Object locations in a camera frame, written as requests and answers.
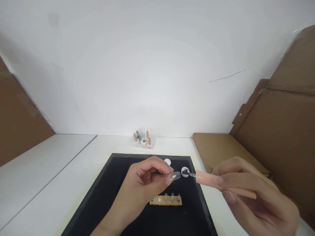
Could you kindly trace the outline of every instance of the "press-on nail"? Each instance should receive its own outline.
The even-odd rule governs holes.
[[[225,190],[222,192],[222,195],[228,204],[236,203],[235,195],[232,192]]]
[[[166,183],[167,185],[170,185],[173,181],[180,178],[180,173],[178,171],[168,174],[166,177]]]

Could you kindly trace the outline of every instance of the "pink stick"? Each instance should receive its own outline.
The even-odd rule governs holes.
[[[137,140],[136,133],[134,133],[134,139],[135,139],[135,142],[138,141],[138,140]]]
[[[198,184],[207,185],[207,186],[217,188],[220,190],[224,189],[220,185],[218,185],[217,178],[218,176],[216,175],[208,174],[199,170],[196,171],[196,182]],[[252,198],[252,199],[257,199],[256,193],[254,191],[241,189],[241,188],[227,188],[226,190],[229,190],[237,195],[241,195],[241,196]]]

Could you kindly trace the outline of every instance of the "black tray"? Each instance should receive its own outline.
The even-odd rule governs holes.
[[[112,206],[129,167],[153,155],[113,153],[62,233],[89,236]],[[190,156],[163,156],[170,159],[174,171],[188,167],[195,173]],[[212,235],[217,236],[201,187],[192,177],[173,182],[161,193],[180,194],[183,206],[150,206],[144,208],[121,235]]]

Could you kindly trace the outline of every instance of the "white table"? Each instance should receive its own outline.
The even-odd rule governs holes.
[[[131,139],[97,136],[0,231],[0,235],[61,235],[112,153],[191,156],[195,169],[206,171],[191,138],[158,138],[153,150],[133,147]],[[214,188],[201,188],[218,235],[247,235],[222,194]],[[315,235],[313,233],[308,225],[302,225],[298,235]]]

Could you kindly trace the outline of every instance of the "finger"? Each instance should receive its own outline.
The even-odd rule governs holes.
[[[144,186],[144,195],[147,202],[163,192],[170,184],[166,182],[167,177],[165,176],[161,178],[155,176],[153,178],[155,179],[155,181]]]
[[[136,166],[144,171],[150,170],[151,168],[156,168],[157,170],[163,171],[165,174],[170,174],[174,172],[165,161],[158,157],[150,157],[142,162],[138,162]]]
[[[267,208],[278,217],[291,214],[287,211],[288,198],[274,189],[258,175],[252,173],[227,173],[217,179],[223,188],[241,188],[255,191],[257,196],[267,203]]]
[[[249,235],[266,235],[262,222],[239,197],[227,190],[222,195],[235,219]]]
[[[161,178],[165,178],[163,175],[159,174],[152,174],[151,175],[151,183],[160,180]]]
[[[264,176],[252,164],[250,164],[249,162],[245,161],[244,159],[240,157],[232,157],[229,160],[226,160],[225,162],[221,163],[213,171],[213,174],[221,176],[221,175],[232,173],[232,172],[248,172],[248,173],[256,174],[259,177],[261,177],[263,180],[265,180],[268,184],[270,184],[274,189],[279,190],[274,182],[272,182],[270,179]]]
[[[151,169],[149,170],[149,172],[150,172],[150,173],[159,172],[159,173],[161,173],[162,175],[166,176],[166,174],[165,174],[163,171],[158,170],[158,169],[156,169],[156,168],[151,168]]]

